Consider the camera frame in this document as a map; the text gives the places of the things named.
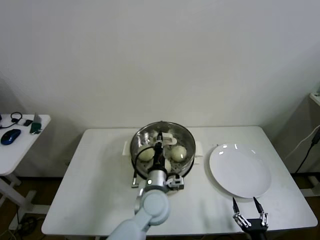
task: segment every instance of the table leg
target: table leg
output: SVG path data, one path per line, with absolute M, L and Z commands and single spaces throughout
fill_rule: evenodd
M 20 186 L 20 184 L 21 184 L 21 181 L 13 173 L 5 176 L 5 178 L 17 186 Z
M 50 205 L 35 205 L 31 203 L 37 193 L 34 190 L 29 191 L 26 197 L 23 197 L 20 193 L 14 190 L 12 186 L 0 178 L 0 192 L 20 207 L 18 210 L 20 221 L 25 214 L 47 214 L 49 211 Z M 18 216 L 15 215 L 9 225 L 9 230 L 16 230 L 17 227 Z
M 15 185 L 19 186 L 21 184 L 21 181 L 13 173 L 5 176 L 5 178 L 11 182 L 10 183 L 11 188 L 13 188 Z M 3 193 L 3 196 L 0 198 L 0 207 L 2 206 L 2 204 L 4 204 L 6 198 L 7 198 L 7 195 Z

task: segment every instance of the small white desk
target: small white desk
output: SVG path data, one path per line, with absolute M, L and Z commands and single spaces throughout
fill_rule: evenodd
M 49 124 L 51 118 L 49 115 L 39 115 L 41 118 L 41 128 L 44 130 Z M 2 120 L 0 124 L 5 127 L 12 124 L 10 114 L 1 114 Z M 33 120 L 34 115 L 24 114 L 23 119 Z M 15 139 L 10 145 L 0 144 L 0 176 L 5 176 L 8 180 L 11 181 L 11 184 L 7 184 L 0 178 L 0 192 L 3 194 L 0 199 L 0 206 L 4 202 L 5 198 L 10 199 L 12 202 L 17 204 L 19 208 L 19 218 L 22 219 L 24 214 L 33 213 L 33 214 L 46 214 L 49 209 L 49 205 L 34 205 L 31 203 L 32 199 L 36 195 L 36 191 L 31 190 L 26 197 L 20 195 L 17 191 L 13 189 L 14 185 L 20 185 L 21 182 L 13 174 L 13 171 L 16 169 L 18 164 L 21 162 L 23 157 L 26 155 L 28 150 L 38 139 L 40 134 L 32 135 L 30 134 L 29 126 L 13 125 L 9 128 L 0 129 L 0 138 L 4 133 L 11 129 L 20 129 L 21 134 Z M 17 216 L 12 220 L 9 229 L 15 230 L 17 228 L 18 221 Z

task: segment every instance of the steamed bun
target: steamed bun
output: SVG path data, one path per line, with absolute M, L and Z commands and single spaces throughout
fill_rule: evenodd
M 141 146 L 141 147 L 139 147 L 139 153 L 143 150 L 143 149 L 145 149 L 145 148 L 147 148 L 147 147 L 149 147 L 149 146 Z M 155 155 L 155 150 L 153 149 L 153 148 L 149 148 L 149 149 L 147 149 L 147 150 L 144 150 L 140 155 L 139 155 L 139 159 L 141 160 L 141 161 L 143 161 L 143 162 L 147 162 L 147 161 L 150 161 L 153 157 L 154 157 L 154 155 Z
M 175 146 L 171 150 L 171 158 L 175 162 L 182 162 L 187 155 L 187 150 L 183 146 Z

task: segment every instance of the blue mouse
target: blue mouse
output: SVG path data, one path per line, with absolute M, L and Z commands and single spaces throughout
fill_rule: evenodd
M 20 129 L 11 129 L 7 131 L 3 136 L 1 137 L 1 144 L 2 145 L 10 145 L 12 144 L 16 138 L 20 135 L 21 130 Z

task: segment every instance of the cable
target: cable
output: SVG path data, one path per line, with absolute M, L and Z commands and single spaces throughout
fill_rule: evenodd
M 13 117 L 14 114 L 18 114 L 18 115 L 20 115 L 20 117 L 19 118 Z M 15 111 L 15 112 L 10 114 L 10 118 L 11 118 L 12 124 L 9 125 L 9 126 L 0 125 L 0 129 L 8 129 L 8 128 L 12 127 L 13 125 L 16 125 L 22 119 L 22 113 L 19 112 L 19 111 Z
M 17 233 L 19 234 L 21 240 L 24 240 L 19 231 L 20 220 L 19 220 L 19 208 L 17 204 L 15 205 L 15 211 L 16 211 L 16 218 L 18 220 Z
M 310 138 L 310 136 L 311 136 L 312 134 L 314 134 L 314 132 L 315 132 L 318 128 L 320 128 L 320 125 L 316 126 L 315 129 L 313 129 L 313 131 L 312 131 L 308 136 L 306 136 L 304 139 L 302 139 L 302 140 L 298 143 L 298 145 L 283 159 L 283 161 L 285 161 L 291 154 L 293 154 L 294 151 L 297 150 L 297 148 L 298 148 L 305 140 L 307 140 L 308 138 Z
M 16 236 L 8 229 L 8 232 L 11 234 L 11 237 L 14 239 L 14 240 L 17 240 Z
M 1 233 L 1 234 L 0 234 L 0 238 L 1 238 L 3 235 L 5 235 L 6 232 L 8 232 L 8 231 L 9 231 L 9 229 L 7 229 L 7 230 L 5 230 L 3 233 Z
M 306 153 L 306 155 L 305 155 L 303 161 L 301 162 L 300 166 L 298 167 L 298 169 L 295 171 L 295 174 L 300 170 L 301 166 L 302 166 L 302 165 L 304 164 L 304 162 L 306 161 L 306 159 L 307 159 L 307 157 L 308 157 L 308 155 L 309 155 L 309 153 L 310 153 L 310 150 L 313 148 L 314 145 L 315 145 L 314 143 L 311 143 L 308 152 Z

